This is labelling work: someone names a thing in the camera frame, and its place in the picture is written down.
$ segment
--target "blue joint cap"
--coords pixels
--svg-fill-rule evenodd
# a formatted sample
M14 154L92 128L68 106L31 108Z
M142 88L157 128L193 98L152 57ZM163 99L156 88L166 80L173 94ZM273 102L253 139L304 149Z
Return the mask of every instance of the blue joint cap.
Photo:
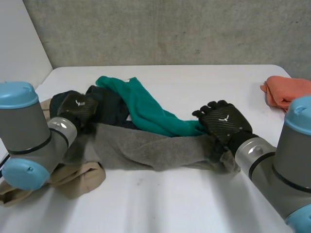
M311 96L295 99L285 115L285 124L293 130L311 135Z
M42 165L18 158L10 159L3 165L2 175L8 184L22 190L39 189L50 177Z
M0 109L16 109L38 101L34 87L27 82L0 83Z
M311 204L306 205L291 213L285 222L295 233L311 232Z

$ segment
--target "green towel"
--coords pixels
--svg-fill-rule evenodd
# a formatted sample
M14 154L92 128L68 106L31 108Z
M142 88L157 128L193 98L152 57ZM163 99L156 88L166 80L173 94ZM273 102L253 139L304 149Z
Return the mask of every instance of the green towel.
M124 82L101 76L96 85L118 93L129 109L132 122L144 131L169 137L205 134L197 120L180 120L174 114L165 111L137 78Z

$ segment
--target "concrete wall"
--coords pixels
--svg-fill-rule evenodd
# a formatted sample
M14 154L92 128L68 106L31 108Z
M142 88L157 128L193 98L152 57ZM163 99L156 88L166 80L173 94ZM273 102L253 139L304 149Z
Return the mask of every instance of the concrete wall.
M275 64L311 79L310 0L24 0L52 66Z

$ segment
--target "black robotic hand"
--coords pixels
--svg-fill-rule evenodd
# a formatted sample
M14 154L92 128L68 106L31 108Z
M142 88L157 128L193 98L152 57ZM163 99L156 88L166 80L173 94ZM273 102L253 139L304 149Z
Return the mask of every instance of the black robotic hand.
M244 142L244 134L253 135L251 125L242 113L233 104L224 100L212 101L200 110L194 111L192 115L199 119L206 132L215 139L214 152L210 157L212 163L218 163L222 154L228 149L236 150L237 139L241 145L239 140L241 136L243 138L241 141Z
M88 123L94 116L98 101L80 93L69 93L59 106L57 116L70 120L78 131L88 133Z

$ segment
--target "white wall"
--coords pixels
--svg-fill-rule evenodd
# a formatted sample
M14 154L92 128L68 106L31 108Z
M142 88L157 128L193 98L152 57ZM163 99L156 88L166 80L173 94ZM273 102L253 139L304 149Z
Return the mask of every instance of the white wall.
M27 81L37 87L51 71L22 0L0 0L0 82Z

